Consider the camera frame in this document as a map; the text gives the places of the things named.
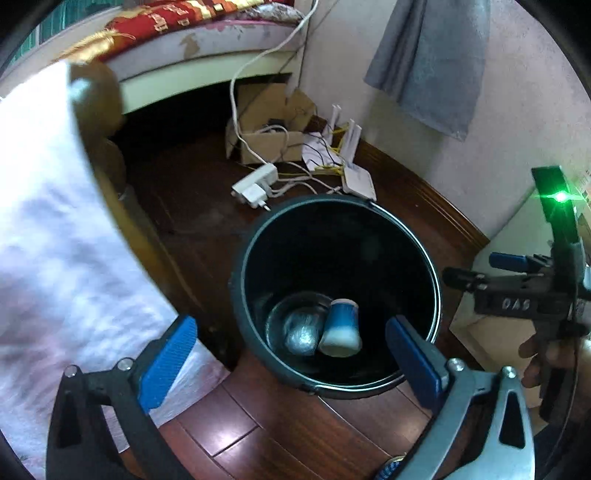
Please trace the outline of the person right hand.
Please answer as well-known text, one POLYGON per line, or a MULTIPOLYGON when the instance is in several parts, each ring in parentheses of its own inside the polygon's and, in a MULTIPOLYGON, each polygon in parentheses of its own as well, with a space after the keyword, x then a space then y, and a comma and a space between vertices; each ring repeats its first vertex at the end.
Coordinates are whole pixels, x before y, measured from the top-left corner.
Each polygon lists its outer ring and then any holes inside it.
MULTIPOLYGON (((526 389, 543 383, 541 372, 544 366, 560 369, 575 367, 573 340, 544 344, 534 335, 520 345, 518 353, 521 358, 530 360, 521 380, 526 389)), ((590 381, 590 336, 586 336, 578 340, 578 380, 571 411, 574 421, 582 421, 590 412, 590 381)))

